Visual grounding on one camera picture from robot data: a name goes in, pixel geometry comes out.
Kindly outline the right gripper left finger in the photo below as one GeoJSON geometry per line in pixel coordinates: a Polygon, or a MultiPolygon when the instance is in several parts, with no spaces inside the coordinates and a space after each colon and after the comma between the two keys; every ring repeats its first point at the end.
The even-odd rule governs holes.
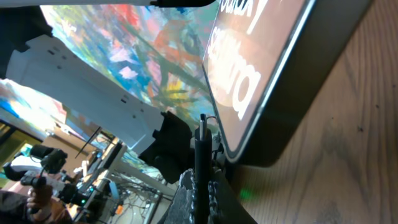
{"type": "Polygon", "coordinates": [[[192,224],[192,202],[195,191],[194,171],[188,169],[180,175],[177,191],[158,224],[192,224]]]}

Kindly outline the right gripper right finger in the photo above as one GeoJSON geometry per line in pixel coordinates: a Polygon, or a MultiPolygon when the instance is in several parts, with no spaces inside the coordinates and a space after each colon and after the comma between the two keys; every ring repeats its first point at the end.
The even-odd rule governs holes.
{"type": "Polygon", "coordinates": [[[210,223],[257,223],[237,200],[224,173],[218,167],[213,168],[210,180],[210,223]]]}

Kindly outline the Galaxy S25 Ultra smartphone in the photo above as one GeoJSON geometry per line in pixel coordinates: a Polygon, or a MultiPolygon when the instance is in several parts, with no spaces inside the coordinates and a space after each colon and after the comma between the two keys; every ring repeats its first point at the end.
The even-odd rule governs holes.
{"type": "Polygon", "coordinates": [[[229,162],[278,160],[370,3],[220,2],[203,69],[229,162]]]}

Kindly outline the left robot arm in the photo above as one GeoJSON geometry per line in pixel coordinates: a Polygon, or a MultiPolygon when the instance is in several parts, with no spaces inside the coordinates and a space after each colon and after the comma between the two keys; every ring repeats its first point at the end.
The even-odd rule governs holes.
{"type": "Polygon", "coordinates": [[[170,183],[195,165],[189,125],[130,95],[81,60],[53,36],[39,6],[1,9],[1,78],[86,116],[170,183]]]}

